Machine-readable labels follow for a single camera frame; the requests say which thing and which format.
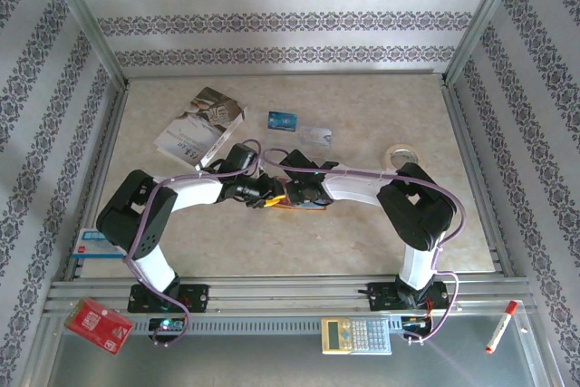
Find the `orange card holder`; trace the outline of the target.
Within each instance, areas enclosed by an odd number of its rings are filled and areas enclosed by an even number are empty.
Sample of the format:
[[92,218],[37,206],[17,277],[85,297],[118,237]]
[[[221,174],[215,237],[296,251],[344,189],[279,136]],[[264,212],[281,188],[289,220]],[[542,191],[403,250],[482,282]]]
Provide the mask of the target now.
[[316,205],[314,203],[294,204],[289,198],[282,198],[272,206],[273,209],[304,211],[304,212],[324,212],[327,206]]

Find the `blue credit card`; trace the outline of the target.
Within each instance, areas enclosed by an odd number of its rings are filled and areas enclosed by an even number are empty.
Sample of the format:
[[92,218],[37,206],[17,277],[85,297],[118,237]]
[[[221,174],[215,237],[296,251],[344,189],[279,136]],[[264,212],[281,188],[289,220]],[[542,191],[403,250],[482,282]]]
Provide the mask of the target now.
[[295,132],[297,122],[297,115],[290,112],[270,111],[267,116],[269,130]]

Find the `beige masking tape roll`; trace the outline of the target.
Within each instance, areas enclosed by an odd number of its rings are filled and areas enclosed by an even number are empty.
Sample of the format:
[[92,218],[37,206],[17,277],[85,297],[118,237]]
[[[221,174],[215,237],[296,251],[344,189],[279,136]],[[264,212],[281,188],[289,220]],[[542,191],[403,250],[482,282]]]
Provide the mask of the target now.
[[424,164],[420,153],[414,147],[405,143],[391,145],[382,158],[382,167],[384,169],[401,169],[407,163],[414,163],[420,166]]

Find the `white paperback book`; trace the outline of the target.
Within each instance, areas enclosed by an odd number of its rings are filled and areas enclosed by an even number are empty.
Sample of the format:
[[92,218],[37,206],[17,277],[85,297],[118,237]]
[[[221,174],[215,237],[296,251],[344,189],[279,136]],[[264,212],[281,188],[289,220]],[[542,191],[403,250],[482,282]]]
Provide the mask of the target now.
[[247,108],[203,88],[154,141],[157,150],[192,169],[206,167],[245,120]]

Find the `beige grey calculator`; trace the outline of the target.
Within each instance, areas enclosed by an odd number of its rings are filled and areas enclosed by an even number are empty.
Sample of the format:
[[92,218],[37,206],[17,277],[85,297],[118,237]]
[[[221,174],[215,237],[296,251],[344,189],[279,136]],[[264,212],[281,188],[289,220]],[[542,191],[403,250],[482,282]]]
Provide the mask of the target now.
[[322,352],[329,355],[391,355],[389,321],[386,317],[322,318]]

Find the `circuit board with green light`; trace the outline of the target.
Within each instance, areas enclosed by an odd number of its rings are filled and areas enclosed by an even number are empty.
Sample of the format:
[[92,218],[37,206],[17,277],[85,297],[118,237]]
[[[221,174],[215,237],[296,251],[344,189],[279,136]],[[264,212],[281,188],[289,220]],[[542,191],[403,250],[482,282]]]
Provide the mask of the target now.
[[177,334],[183,330],[184,321],[184,318],[178,317],[152,318],[149,321],[148,329],[150,332],[159,330],[162,333]]

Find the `grey metal shelf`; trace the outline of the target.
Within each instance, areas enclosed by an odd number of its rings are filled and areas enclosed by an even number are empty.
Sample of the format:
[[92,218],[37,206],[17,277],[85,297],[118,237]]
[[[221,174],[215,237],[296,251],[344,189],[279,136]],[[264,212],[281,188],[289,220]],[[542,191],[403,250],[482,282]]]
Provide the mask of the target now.
[[424,345],[388,356],[325,355],[316,334],[193,335],[169,349],[133,335],[116,356],[62,340],[48,387],[559,387],[511,325],[493,354],[495,316],[448,320]]

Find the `wiring connector board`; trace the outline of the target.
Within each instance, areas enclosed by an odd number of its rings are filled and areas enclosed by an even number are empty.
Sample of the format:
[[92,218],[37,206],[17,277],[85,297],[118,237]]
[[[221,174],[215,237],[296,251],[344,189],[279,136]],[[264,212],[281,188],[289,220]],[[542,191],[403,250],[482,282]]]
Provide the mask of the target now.
[[419,343],[423,345],[435,334],[432,316],[403,316],[401,318],[402,334],[401,337],[412,345]]

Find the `blue white flat box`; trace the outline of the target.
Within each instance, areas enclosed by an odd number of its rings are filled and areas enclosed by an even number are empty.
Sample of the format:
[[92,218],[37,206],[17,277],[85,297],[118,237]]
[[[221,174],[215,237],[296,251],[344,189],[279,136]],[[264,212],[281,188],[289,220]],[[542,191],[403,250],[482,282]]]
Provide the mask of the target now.
[[77,259],[123,258],[124,253],[96,228],[82,228],[76,238],[72,257]]

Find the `red cardboard box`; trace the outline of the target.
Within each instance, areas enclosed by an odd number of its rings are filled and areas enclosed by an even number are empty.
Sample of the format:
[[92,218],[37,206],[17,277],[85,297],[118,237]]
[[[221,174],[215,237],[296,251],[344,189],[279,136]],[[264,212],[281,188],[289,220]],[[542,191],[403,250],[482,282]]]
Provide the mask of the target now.
[[84,297],[67,316],[64,327],[107,353],[117,355],[132,333],[134,323],[116,310]]

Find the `aluminium mounting rail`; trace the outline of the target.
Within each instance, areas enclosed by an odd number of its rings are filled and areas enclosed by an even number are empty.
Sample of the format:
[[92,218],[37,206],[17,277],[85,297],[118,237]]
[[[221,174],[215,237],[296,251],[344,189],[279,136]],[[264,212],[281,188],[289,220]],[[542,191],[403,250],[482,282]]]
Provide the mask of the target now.
[[[362,293],[371,282],[392,281],[393,276],[221,276],[185,278],[185,284],[208,286],[207,316],[325,316],[363,314],[370,311]],[[44,317],[65,316],[82,297],[127,311],[129,278],[78,278],[54,282],[42,311]],[[501,313],[508,301],[521,310],[537,307],[524,277],[499,273],[461,274],[453,314]]]

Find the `aluminium table back rail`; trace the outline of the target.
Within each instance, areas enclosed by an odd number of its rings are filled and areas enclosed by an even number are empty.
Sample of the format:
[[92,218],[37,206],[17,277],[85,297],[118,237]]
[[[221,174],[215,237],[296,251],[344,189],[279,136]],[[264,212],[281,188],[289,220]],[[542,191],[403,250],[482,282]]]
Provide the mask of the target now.
[[317,75],[436,75],[445,76],[444,73],[436,73],[432,69],[407,69],[407,70],[335,70],[335,71],[315,71],[315,70],[291,70],[291,71],[272,71],[272,72],[258,72],[258,71],[235,71],[235,72],[202,72],[202,73],[191,73],[191,72],[175,72],[175,74],[125,74],[127,80],[186,80],[186,79],[197,79],[197,78],[229,78],[229,77],[292,77],[292,76],[317,76]]

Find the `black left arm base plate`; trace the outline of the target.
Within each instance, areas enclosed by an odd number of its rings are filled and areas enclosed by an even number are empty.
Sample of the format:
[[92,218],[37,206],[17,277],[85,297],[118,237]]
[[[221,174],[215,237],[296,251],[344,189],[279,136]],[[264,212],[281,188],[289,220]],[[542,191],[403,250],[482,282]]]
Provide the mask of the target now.
[[[190,313],[205,313],[209,301],[208,291],[208,285],[181,284],[174,285],[169,296],[184,305]],[[127,311],[134,314],[176,314],[182,312],[182,309],[159,298],[144,285],[136,284],[130,289]]]

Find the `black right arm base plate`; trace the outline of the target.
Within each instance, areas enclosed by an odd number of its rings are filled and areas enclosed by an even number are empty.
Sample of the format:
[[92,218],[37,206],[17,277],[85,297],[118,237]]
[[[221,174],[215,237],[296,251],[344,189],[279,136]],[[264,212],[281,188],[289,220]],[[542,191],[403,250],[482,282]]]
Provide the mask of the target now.
[[370,310],[396,311],[415,309],[446,309],[451,293],[441,281],[430,280],[422,289],[414,289],[399,278],[392,282],[371,282],[359,293],[367,295]]

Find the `aluminium corner post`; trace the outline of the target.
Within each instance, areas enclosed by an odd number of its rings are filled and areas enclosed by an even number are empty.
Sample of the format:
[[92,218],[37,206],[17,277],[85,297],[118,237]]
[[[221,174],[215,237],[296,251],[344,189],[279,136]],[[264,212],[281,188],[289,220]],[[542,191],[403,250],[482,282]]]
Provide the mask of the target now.
[[88,37],[92,47],[100,58],[102,65],[115,84],[117,90],[127,88],[128,79],[122,72],[121,65],[117,61],[113,50],[108,45],[106,38],[92,13],[86,0],[65,0],[78,24]]
[[467,32],[461,38],[456,52],[453,54],[449,66],[442,75],[443,82],[451,86],[459,77],[472,51],[477,45],[480,36],[488,26],[501,0],[481,0],[470,21]]

